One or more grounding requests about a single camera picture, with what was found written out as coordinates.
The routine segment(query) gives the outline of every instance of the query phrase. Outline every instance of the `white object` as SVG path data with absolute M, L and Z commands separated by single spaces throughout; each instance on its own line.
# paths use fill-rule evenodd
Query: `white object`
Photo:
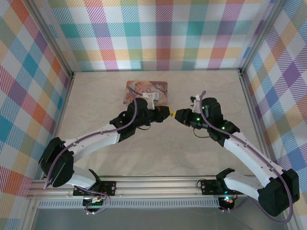
M 234 136 L 245 141 L 253 149 L 257 150 L 244 136 L 243 133 L 234 133 Z M 276 178 L 277 175 L 272 172 L 271 168 L 267 166 L 260 158 L 258 158 L 251 150 L 241 144 L 239 141 L 229 138 L 225 140 L 224 147 L 235 154 L 258 178 L 261 185 L 265 187 L 270 183 L 270 178 Z M 272 162 L 259 150 L 257 150 L 276 170 L 279 174 L 283 174 L 282 167 Z
M 201 111 L 200 111 L 200 96 L 196 95 L 195 97 L 196 97 L 196 99 L 193 102 L 194 105 L 193 105 L 192 112 L 200 114 L 201 113 Z
M 89 171 L 77 166 L 73 166 L 74 173 L 67 184 L 71 184 L 74 186 L 79 186 L 82 188 L 90 188 L 93 184 L 95 184 L 96 179 L 94 175 Z
M 116 129 L 114 125 L 107 124 L 104 127 L 102 127 L 99 130 L 96 130 L 95 132 L 103 132 L 105 130 L 112 130 Z M 77 140 L 81 139 L 82 137 L 73 138 L 65 141 L 65 146 L 70 145 L 71 143 L 76 142 Z M 73 162 L 76 163 L 78 160 L 80 160 L 82 157 L 101 149 L 107 145 L 113 145 L 115 143 L 118 143 L 120 134 L 118 132 L 112 132 L 112 133 L 105 133 L 102 135 L 95 135 L 90 138 L 87 138 L 83 141 L 81 141 L 79 144 L 74 145 L 73 147 L 69 148 L 70 151 L 74 152 L 73 155 Z
M 158 93 L 155 93 L 155 92 L 151 92 L 151 93 L 146 93 L 146 92 L 143 92 L 142 93 L 142 96 L 143 98 L 147 101 L 147 108 L 148 109 L 154 109 L 154 101 L 156 99 L 156 94 Z
M 258 200 L 258 189 L 263 188 L 256 177 L 244 176 L 238 172 L 228 174 L 224 182 L 228 189 L 236 190 Z

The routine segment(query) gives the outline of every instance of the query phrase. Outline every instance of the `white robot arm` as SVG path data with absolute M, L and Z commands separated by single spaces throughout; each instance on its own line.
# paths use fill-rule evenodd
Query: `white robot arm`
M 39 160 L 47 181 L 53 187 L 71 184 L 93 190 L 93 186 L 99 183 L 99 177 L 92 170 L 75 166 L 78 160 L 100 148 L 131 137 L 136 128 L 149 126 L 152 122 L 163 122 L 170 115 L 167 106 L 154 106 L 154 94 L 144 93 L 143 97 L 145 99 L 135 99 L 137 109 L 134 103 L 130 103 L 127 111 L 95 132 L 65 141 L 58 137 L 52 139 Z
M 221 193 L 236 190 L 259 201 L 270 215 L 277 216 L 299 199 L 298 175 L 293 169 L 285 170 L 257 150 L 232 122 L 224 120 L 221 106 L 215 98 L 203 94 L 192 96 L 193 109 L 177 110 L 175 119 L 189 127 L 208 131 L 209 136 L 235 154 L 256 176 L 248 177 L 225 169 L 216 175 Z

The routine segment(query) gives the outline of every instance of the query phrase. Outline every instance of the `white tabletop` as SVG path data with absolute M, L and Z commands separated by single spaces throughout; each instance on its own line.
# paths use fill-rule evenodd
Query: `white tabletop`
M 224 119 L 259 147 L 237 71 L 137 71 L 77 73 L 59 132 L 62 140 L 95 131 L 126 110 L 129 80 L 167 81 L 168 106 L 190 108 L 190 96 L 207 91 L 221 104 Z M 196 130 L 206 136 L 206 130 Z M 197 138 L 193 128 L 169 117 L 116 145 L 102 148 L 76 163 L 98 175 L 215 175 L 226 168 L 249 169 L 210 138 Z

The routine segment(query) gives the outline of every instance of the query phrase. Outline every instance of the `checkered fabric backdrop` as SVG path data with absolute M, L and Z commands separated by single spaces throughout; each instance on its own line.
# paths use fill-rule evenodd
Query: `checkered fabric backdrop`
M 69 78 L 21 0 L 0 0 L 0 230 L 15 230 Z
M 307 0 L 288 0 L 248 69 L 271 158 L 299 175 L 307 229 Z
M 55 18 L 47 17 L 48 4 Z M 225 69 L 243 63 L 274 0 L 37 0 L 81 71 Z M 250 31 L 261 7 L 258 28 Z

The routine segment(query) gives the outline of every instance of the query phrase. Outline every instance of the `purple cable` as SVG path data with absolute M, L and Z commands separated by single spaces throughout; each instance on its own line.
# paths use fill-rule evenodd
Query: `purple cable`
M 239 141 L 241 144 L 243 144 L 244 146 L 246 146 L 250 151 L 252 151 L 256 156 L 258 156 L 265 164 L 267 164 L 271 170 L 278 176 L 278 178 L 281 180 L 281 182 L 283 183 L 284 185 L 284 188 L 286 189 L 286 192 L 287 192 L 287 195 L 288 195 L 288 198 L 289 198 L 289 207 L 290 207 L 290 210 L 289 210 L 289 215 L 287 217 L 287 219 L 283 220 L 283 221 L 277 221 L 275 219 L 273 219 L 269 214 L 267 214 L 262 208 L 261 208 L 261 211 L 267 216 L 269 217 L 270 219 L 272 219 L 275 223 L 278 223 L 278 224 L 286 224 L 288 223 L 291 218 L 292 218 L 292 214 L 293 214 L 293 200 L 292 200 L 292 197 L 291 197 L 291 193 L 290 193 L 290 190 L 289 190 L 289 187 L 286 183 L 286 181 L 284 181 L 283 177 L 277 172 L 277 170 L 261 155 L 259 154 L 255 149 L 253 149 L 250 145 L 248 145 L 245 141 L 241 140 L 240 138 L 232 135 L 231 133 L 228 133 L 226 131 L 223 131 L 215 126 L 213 126 L 212 124 L 209 123 L 209 121 L 206 119 L 204 113 L 203 113 L 203 110 L 202 110 L 202 98 L 203 96 L 206 94 L 206 91 L 203 91 L 202 94 L 200 95 L 200 111 L 201 111 L 201 116 L 202 118 L 204 119 L 204 121 L 207 123 L 207 125 L 210 127 L 210 128 L 213 128 L 214 130 L 218 131 L 218 132 L 221 132 L 221 133 L 224 133 L 228 136 L 230 136 L 231 138 Z
M 112 129 L 112 130 L 105 130 L 105 131 L 103 131 L 103 132 L 91 133 L 91 134 L 89 134 L 89 135 L 87 135 L 87 136 L 84 136 L 84 137 L 82 137 L 82 138 L 76 140 L 76 141 L 75 141 L 76 144 L 78 144 L 80 141 L 83 141 L 83 140 L 88 139 L 88 138 L 90 138 L 90 137 L 92 137 L 92 136 L 95 136 L 95 135 L 99 135 L 99 134 L 102 135 L 102 134 L 104 134 L 104 133 L 112 133 L 112 132 L 120 131 L 120 130 L 122 130 L 122 129 L 124 129 L 124 128 L 127 128 L 129 125 L 131 125 L 131 124 L 133 123 L 133 121 L 134 121 L 134 119 L 135 119 L 135 117 L 136 117 L 137 111 L 138 111 L 138 107 L 137 107 L 137 104 L 136 104 L 135 96 L 134 96 L 134 94 L 132 93 L 132 92 L 133 92 L 133 89 L 130 88 L 130 87 L 128 87 L 128 89 L 129 89 L 129 91 L 130 91 L 130 93 L 131 93 L 131 95 L 132 95 L 132 97 L 133 97 L 133 102 L 134 102 L 134 115 L 133 115 L 133 118 L 131 119 L 131 121 L 129 121 L 129 123 L 127 123 L 126 125 L 124 125 L 124 126 L 122 126 L 122 127 L 120 127 L 120 128 L 115 128 L 115 129 Z M 55 167 L 57 161 L 59 160 L 59 158 L 62 156 L 62 154 L 63 154 L 66 150 L 68 150 L 68 149 L 71 148 L 72 146 L 73 146 L 73 143 L 71 143 L 70 145 L 68 145 L 67 147 L 65 147 L 65 148 L 56 156 L 56 158 L 54 159 L 54 161 L 52 162 L 52 164 L 51 164 L 51 166 L 50 166 L 50 169 L 49 169 L 49 172 L 48 172 L 48 174 L 47 174 L 46 182 L 45 182 L 45 184 L 44 184 L 43 189 L 46 189 L 46 188 L 50 185 L 50 182 L 49 182 L 49 181 L 50 181 L 50 177 L 51 177 L 52 171 L 53 171 L 53 169 L 54 169 L 54 167 Z
M 99 194 L 99 195 L 103 195 L 103 196 L 106 196 L 107 198 L 108 198 L 108 203 L 106 204 L 106 206 L 104 206 L 103 208 L 101 208 L 101 209 L 99 209 L 98 211 L 96 211 L 96 212 L 90 212 L 89 210 L 87 210 L 87 207 L 85 207 L 85 211 L 87 212 L 87 213 L 89 213 L 89 214 L 97 214 L 97 213 L 99 213 L 99 212 L 102 212 L 103 210 L 105 210 L 109 205 L 110 205 L 110 203 L 111 203 L 111 198 L 110 198 L 110 196 L 108 195 L 108 194 L 106 194 L 106 193 L 101 193 L 101 192 L 96 192 L 96 191 L 92 191 L 92 190 L 88 190 L 88 189 L 86 189 L 86 188 L 82 188 L 82 187 L 79 187 L 79 186 L 76 186 L 77 188 L 80 188 L 81 190 L 83 190 L 83 191 L 86 191 L 86 192 L 88 192 L 88 193 L 95 193 L 95 194 Z

